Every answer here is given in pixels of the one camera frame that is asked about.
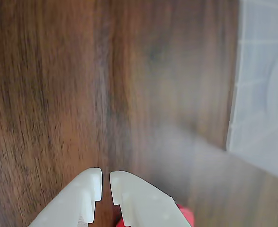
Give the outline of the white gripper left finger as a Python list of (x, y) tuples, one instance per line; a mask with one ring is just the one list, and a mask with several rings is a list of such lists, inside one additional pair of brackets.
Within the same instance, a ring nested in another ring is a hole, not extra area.
[(86, 227), (102, 199), (103, 175), (89, 168), (68, 183), (30, 223), (31, 227)]

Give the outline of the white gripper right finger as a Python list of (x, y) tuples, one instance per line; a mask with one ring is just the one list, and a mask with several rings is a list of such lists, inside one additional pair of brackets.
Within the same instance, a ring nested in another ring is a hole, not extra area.
[(171, 196), (132, 173), (111, 172), (110, 186), (126, 227), (192, 226)]

